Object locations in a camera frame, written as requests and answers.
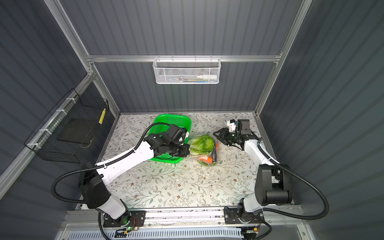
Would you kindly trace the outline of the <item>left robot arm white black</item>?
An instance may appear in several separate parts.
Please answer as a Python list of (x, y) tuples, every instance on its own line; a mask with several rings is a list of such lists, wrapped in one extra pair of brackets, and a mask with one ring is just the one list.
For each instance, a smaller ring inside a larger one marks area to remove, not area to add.
[(169, 154), (184, 158), (190, 154), (190, 145), (185, 143), (189, 136), (186, 128), (162, 123), (168, 126), (166, 131), (148, 135), (147, 132), (156, 125), (160, 123), (150, 125), (132, 149), (96, 164), (96, 170), (81, 174), (79, 188), (89, 209), (96, 209), (115, 221), (128, 224), (132, 218), (128, 207), (108, 190), (107, 185), (138, 164), (154, 157)]

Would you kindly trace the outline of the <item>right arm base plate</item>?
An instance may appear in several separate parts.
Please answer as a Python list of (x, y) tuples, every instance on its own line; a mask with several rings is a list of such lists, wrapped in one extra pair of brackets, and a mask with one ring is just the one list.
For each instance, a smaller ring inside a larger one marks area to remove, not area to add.
[(227, 225), (253, 224), (260, 225), (259, 219), (253, 213), (240, 213), (237, 207), (224, 207), (224, 218)]

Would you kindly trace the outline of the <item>napa cabbage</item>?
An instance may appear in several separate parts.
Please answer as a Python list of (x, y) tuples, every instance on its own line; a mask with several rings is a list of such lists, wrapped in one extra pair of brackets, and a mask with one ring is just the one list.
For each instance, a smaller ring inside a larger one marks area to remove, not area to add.
[(197, 136), (188, 142), (190, 154), (193, 156), (207, 155), (213, 151), (215, 141), (210, 135)]

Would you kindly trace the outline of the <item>clear zip top bag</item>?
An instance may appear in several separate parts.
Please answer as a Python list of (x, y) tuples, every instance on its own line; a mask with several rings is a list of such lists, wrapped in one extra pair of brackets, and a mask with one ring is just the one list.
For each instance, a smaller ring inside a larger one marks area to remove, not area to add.
[(195, 136), (188, 141), (190, 154), (188, 158), (203, 166), (214, 166), (218, 161), (219, 144), (209, 135)]

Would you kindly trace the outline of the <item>green plastic basket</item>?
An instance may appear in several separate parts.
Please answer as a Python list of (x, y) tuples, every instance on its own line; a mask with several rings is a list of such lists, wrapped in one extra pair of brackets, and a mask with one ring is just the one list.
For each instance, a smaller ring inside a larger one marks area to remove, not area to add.
[(145, 138), (151, 145), (151, 149), (154, 150), (155, 156), (151, 160), (171, 164), (179, 163), (183, 158), (167, 154), (166, 146), (170, 143), (182, 145), (179, 142), (181, 130), (186, 128), (190, 133), (191, 125), (191, 119), (186, 116), (163, 114), (156, 117), (151, 125), (149, 136)]

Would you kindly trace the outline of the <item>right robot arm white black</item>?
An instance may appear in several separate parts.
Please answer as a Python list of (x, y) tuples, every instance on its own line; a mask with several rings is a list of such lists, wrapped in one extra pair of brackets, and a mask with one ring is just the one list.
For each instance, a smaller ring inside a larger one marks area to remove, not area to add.
[(230, 120), (213, 135), (224, 145), (245, 151), (258, 164), (254, 193), (238, 203), (235, 216), (241, 222), (249, 222), (251, 214), (264, 206), (292, 202), (290, 175), (271, 162), (273, 158), (263, 150), (262, 139), (251, 130), (249, 120)]

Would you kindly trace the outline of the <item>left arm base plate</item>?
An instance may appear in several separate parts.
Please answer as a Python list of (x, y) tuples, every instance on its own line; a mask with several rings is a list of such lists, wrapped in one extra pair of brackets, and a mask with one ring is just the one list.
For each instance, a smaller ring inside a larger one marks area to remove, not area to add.
[(118, 219), (113, 219), (109, 215), (104, 217), (104, 228), (139, 228), (144, 225), (146, 211), (130, 211), (124, 213)]

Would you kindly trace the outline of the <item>orange carrot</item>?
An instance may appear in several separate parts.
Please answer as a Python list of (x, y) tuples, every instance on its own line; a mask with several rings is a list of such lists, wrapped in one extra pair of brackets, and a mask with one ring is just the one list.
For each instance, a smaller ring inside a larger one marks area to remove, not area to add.
[(198, 162), (204, 166), (215, 165), (217, 160), (211, 156), (201, 156), (198, 158)]

